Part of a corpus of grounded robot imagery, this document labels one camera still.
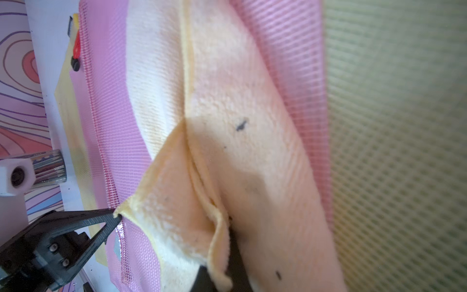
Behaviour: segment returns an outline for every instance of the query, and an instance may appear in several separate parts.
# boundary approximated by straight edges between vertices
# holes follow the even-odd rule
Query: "metal cylinder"
[[[32,161],[35,182],[32,189],[46,185],[56,185],[66,181],[66,168],[60,150],[50,150],[34,154],[22,154],[9,158],[29,158]]]

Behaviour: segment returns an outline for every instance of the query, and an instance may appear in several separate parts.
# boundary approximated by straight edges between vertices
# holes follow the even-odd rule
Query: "dark stain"
[[[245,129],[245,125],[247,124],[247,120],[243,120],[240,125],[237,126],[237,132],[240,132]]]

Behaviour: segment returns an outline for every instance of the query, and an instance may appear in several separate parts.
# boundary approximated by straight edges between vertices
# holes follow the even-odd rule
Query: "pink mesh bag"
[[[313,167],[332,228],[323,28],[319,0],[232,0],[260,48]],[[88,100],[78,103],[95,184],[110,207],[133,194],[151,162],[135,122],[125,75],[128,2],[81,0],[80,38]],[[121,291],[160,291],[157,257],[144,233],[123,220],[106,245],[111,281]]]

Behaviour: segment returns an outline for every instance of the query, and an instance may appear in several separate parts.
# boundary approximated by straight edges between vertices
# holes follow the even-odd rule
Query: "white table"
[[[67,35],[68,22],[70,16],[78,12],[78,3],[79,0],[26,0],[52,146],[54,149],[61,149],[67,170],[67,182],[60,186],[65,211],[84,209],[71,163],[65,130],[54,96],[70,41]],[[84,228],[83,231],[89,235],[88,228]],[[83,269],[96,292],[118,291],[110,282],[108,268],[96,262],[95,256],[92,256]]]

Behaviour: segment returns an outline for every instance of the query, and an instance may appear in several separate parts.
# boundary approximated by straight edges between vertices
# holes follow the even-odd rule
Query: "yellow towel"
[[[229,291],[231,221],[255,291],[345,291],[308,158],[253,38],[226,0],[158,2],[130,0],[127,19],[128,91],[155,159],[115,212],[150,238],[162,290],[189,291],[203,264]]]

